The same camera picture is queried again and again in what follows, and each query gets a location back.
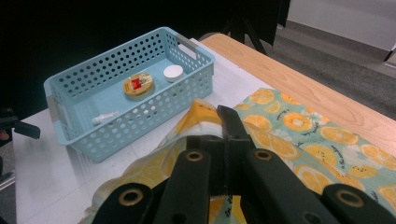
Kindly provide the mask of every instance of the black clamp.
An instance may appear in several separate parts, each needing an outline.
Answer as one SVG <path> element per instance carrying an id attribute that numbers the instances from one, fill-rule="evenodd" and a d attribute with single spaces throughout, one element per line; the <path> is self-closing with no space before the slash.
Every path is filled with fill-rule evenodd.
<path id="1" fill-rule="evenodd" d="M 396 223 L 359 189 L 335 184 L 321 196 L 309 190 L 274 152 L 254 147 L 233 109 L 217 111 L 223 139 L 188 136 L 167 180 L 154 189 L 115 189 L 93 223 L 207 223 L 210 196 L 219 195 L 240 195 L 247 223 Z"/>
<path id="2" fill-rule="evenodd" d="M 20 121 L 11 108 L 0 109 L 0 130 L 12 128 L 14 128 L 15 133 L 20 133 L 34 139 L 40 138 L 40 129 L 38 127 Z"/>

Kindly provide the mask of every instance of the white cap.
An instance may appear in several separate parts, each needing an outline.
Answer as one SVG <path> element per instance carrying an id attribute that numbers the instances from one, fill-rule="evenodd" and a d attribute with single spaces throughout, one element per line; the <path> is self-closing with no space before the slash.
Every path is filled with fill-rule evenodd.
<path id="1" fill-rule="evenodd" d="M 100 124 L 100 123 L 102 123 L 102 121 L 100 120 L 99 117 L 96 117 L 96 118 L 92 119 L 92 124 Z"/>
<path id="2" fill-rule="evenodd" d="M 163 75 L 168 82 L 175 82 L 183 76 L 183 67 L 180 65 L 170 65 L 163 70 Z"/>

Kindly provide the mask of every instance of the black background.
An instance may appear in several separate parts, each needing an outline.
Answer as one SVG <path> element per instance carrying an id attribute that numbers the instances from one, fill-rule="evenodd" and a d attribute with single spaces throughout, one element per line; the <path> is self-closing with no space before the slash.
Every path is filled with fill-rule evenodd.
<path id="1" fill-rule="evenodd" d="M 27 118 L 47 108 L 47 78 L 161 26 L 196 39 L 220 32 L 235 2 L 1 1 L 0 106 Z M 242 2 L 261 38 L 275 35 L 279 0 Z"/>

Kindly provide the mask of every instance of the black tripod leg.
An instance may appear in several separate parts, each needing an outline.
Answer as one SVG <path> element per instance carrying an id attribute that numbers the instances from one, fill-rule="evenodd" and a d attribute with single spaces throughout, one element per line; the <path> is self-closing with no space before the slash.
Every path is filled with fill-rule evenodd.
<path id="1" fill-rule="evenodd" d="M 244 23 L 245 29 L 247 30 L 247 34 L 250 37 L 251 42 L 253 43 L 254 48 L 258 52 L 261 52 L 264 55 L 268 55 L 267 52 L 265 51 L 264 47 L 262 46 L 262 42 L 260 42 L 259 37 L 257 36 L 256 32 L 254 31 L 253 26 L 251 25 L 250 21 L 246 18 L 243 18 L 243 23 Z"/>
<path id="2" fill-rule="evenodd" d="M 222 29 L 221 33 L 224 35 L 228 35 L 228 33 L 230 33 L 231 31 L 231 27 L 233 26 L 233 19 L 230 19 L 227 24 L 224 26 L 224 28 Z"/>
<path id="3" fill-rule="evenodd" d="M 245 29 L 243 22 L 238 20 L 238 17 L 233 21 L 231 28 L 231 38 L 245 44 Z"/>

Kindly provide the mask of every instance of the perforated basket wall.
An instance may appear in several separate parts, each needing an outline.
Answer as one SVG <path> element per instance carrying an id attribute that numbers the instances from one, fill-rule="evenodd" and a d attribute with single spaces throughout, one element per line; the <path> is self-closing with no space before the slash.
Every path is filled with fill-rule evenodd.
<path id="1" fill-rule="evenodd" d="M 99 162 L 212 92 L 214 57 L 175 31 L 163 27 L 69 68 L 44 83 L 58 141 Z M 184 77 L 169 83 L 163 69 L 183 67 Z M 131 101 L 122 91 L 129 76 L 147 72 L 155 92 Z M 92 118 L 120 113 L 98 126 Z"/>

